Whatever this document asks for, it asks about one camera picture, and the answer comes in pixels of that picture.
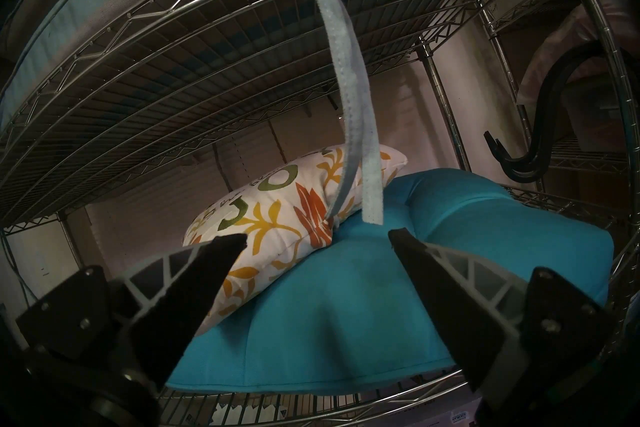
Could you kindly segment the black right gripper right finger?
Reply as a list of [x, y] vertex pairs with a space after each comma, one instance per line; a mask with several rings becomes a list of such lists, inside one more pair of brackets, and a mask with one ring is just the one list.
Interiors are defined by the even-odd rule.
[[389, 231], [449, 355], [487, 406], [529, 406], [599, 355], [611, 312], [558, 272], [524, 280], [491, 260]]

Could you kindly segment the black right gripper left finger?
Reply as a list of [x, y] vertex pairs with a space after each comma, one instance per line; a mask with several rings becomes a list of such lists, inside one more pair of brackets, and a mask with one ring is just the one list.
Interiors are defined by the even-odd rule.
[[85, 390], [163, 386], [213, 307], [246, 234], [139, 262], [107, 281], [87, 266], [17, 318], [29, 369]]

